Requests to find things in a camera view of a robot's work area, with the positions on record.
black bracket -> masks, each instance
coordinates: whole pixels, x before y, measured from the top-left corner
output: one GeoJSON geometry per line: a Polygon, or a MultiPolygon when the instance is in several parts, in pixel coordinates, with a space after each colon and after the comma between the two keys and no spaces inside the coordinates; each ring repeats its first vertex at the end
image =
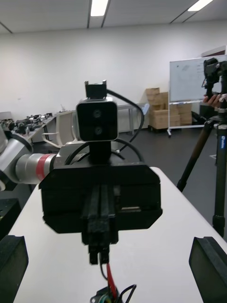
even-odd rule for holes
{"type": "Polygon", "coordinates": [[[113,186],[93,186],[83,208],[82,241],[88,245],[91,264],[98,264],[98,253],[101,263],[108,263],[109,245],[118,242],[113,193],[113,186]]]}

human hand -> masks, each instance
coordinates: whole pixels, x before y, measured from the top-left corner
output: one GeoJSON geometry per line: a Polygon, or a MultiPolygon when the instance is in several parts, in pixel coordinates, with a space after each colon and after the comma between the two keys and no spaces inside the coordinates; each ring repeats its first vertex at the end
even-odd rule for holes
{"type": "Polygon", "coordinates": [[[219,107],[219,99],[221,98],[221,95],[213,95],[210,100],[208,96],[205,96],[203,103],[207,103],[208,105],[211,105],[212,107],[219,107]]]}

black camera housing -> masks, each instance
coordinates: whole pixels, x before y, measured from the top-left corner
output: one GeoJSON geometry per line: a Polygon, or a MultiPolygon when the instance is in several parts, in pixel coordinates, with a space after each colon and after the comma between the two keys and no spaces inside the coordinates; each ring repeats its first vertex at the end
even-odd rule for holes
{"type": "Polygon", "coordinates": [[[117,105],[108,99],[85,100],[77,105],[80,139],[113,141],[118,136],[117,105]]]}

whiteboard stand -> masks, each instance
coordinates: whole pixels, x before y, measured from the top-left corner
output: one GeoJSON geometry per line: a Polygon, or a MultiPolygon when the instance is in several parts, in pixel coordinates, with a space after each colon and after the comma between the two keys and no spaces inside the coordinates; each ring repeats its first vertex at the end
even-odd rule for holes
{"type": "Polygon", "coordinates": [[[195,100],[195,101],[180,101],[180,102],[168,102],[169,103],[169,111],[168,111],[168,137],[171,138],[171,129],[179,129],[179,128],[198,128],[198,127],[204,127],[204,124],[202,125],[180,125],[180,126],[170,126],[170,106],[175,104],[186,104],[186,103],[200,103],[202,100],[195,100]]]}

ceiling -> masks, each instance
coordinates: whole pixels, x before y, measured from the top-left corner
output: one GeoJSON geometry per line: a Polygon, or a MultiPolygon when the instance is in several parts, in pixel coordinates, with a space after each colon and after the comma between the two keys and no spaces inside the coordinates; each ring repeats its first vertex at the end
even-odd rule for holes
{"type": "Polygon", "coordinates": [[[103,17],[90,17],[91,0],[0,0],[0,34],[227,19],[226,0],[188,12],[195,2],[109,0],[103,17]]]}

